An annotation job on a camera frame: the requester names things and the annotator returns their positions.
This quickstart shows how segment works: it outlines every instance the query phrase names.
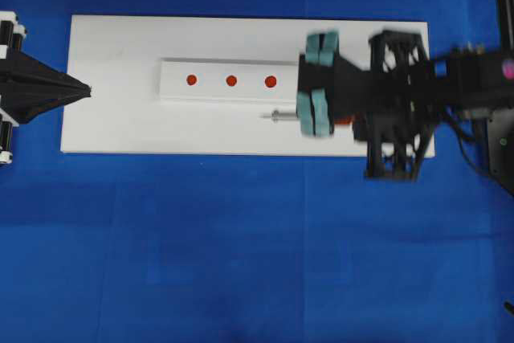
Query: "black cable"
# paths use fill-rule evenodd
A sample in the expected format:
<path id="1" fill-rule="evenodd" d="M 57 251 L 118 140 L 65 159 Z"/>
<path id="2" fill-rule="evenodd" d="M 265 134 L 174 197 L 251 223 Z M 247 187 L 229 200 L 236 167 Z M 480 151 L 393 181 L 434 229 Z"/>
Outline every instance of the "black cable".
<path id="1" fill-rule="evenodd" d="M 493 176 L 491 176 L 491 174 L 489 172 L 487 172 L 486 170 L 483 170 L 482 168 L 478 167 L 477 165 L 475 165 L 471 159 L 469 158 L 469 156 L 466 154 L 466 151 L 464 150 L 464 145 L 463 145 L 463 138 L 455 131 L 455 135 L 457 136 L 457 142 L 459 143 L 459 148 L 460 148 L 460 153 L 463 155 L 463 158 L 464 158 L 464 161 L 466 161 L 466 163 L 476 172 L 478 173 L 479 175 L 481 175 L 482 177 L 486 177 L 486 178 L 491 178 L 491 179 L 494 179 Z"/>

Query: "white platform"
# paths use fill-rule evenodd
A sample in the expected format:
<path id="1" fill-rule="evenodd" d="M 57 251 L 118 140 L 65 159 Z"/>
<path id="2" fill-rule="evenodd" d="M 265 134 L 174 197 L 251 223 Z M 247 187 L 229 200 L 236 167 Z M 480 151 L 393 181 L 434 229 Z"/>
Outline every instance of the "white platform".
<path id="1" fill-rule="evenodd" d="M 319 140 L 302 137 L 297 122 L 274 123 L 260 117 L 275 108 L 284 110 L 284 105 L 286 110 L 292 108 L 288 101 L 294 100 L 296 85 L 289 80 L 286 95 L 277 95 L 277 100 L 262 101 L 252 91 L 243 95 L 248 100 L 234 103 L 230 100 L 240 97 L 239 88 L 225 84 L 219 91 L 233 94 L 221 96 L 213 89 L 205 95 L 169 93 L 164 88 L 177 85 L 163 84 L 161 71 L 166 82 L 176 77 L 185 87 L 187 72 L 201 75 L 214 61 L 220 64 L 219 72 L 209 73 L 217 77 L 220 87 L 227 72 L 237 72 L 238 84 L 246 84 L 242 66 L 247 62 L 254 66 L 286 63 L 281 68 L 288 72 L 294 68 L 287 70 L 287 63 L 297 62 L 307 34 L 331 29 L 340 33 L 341 54 L 369 67 L 368 37 L 384 28 L 420 31 L 428 48 L 424 22 L 74 16 L 68 72 L 92 86 L 92 98 L 65 108 L 61 149 L 71 153 L 364 156 L 365 145 L 353 142 L 349 128 L 337 128 L 334 138 Z M 170 75 L 167 71 L 173 63 L 180 67 L 187 63 L 188 68 Z M 264 70 L 259 69 L 262 73 L 255 83 L 259 87 L 264 73 L 279 74 L 272 64 L 269 71 Z M 285 85 L 281 79 L 277 76 L 279 83 L 273 89 L 277 94 L 279 86 Z M 212 81 L 206 78 L 204 84 L 199 76 L 196 86 Z M 166 96 L 182 100 L 161 98 Z"/>

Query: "blue cloth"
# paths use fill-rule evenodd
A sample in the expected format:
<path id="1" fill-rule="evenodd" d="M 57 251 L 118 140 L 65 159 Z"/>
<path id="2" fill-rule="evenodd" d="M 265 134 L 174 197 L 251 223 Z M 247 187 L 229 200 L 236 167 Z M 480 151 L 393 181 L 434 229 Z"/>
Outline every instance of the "blue cloth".
<path id="1" fill-rule="evenodd" d="M 432 55 L 499 42 L 495 0 L 0 10 L 28 27 L 27 54 L 62 71 L 74 13 L 425 20 Z M 419 182 L 396 184 L 364 180 L 363 158 L 64 155 L 61 122 L 58 110 L 17 130 L 14 164 L 0 169 L 1 342 L 514 337 L 502 308 L 514 300 L 514 202 L 470 170 L 449 129 Z"/>

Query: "orange part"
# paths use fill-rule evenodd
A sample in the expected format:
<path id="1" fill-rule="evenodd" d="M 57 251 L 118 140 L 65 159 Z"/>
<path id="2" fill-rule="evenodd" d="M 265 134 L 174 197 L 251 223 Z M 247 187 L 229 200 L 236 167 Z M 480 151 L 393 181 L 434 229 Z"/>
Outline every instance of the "orange part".
<path id="1" fill-rule="evenodd" d="M 334 121 L 335 125 L 350 125 L 353 122 L 353 116 L 345 116 Z"/>

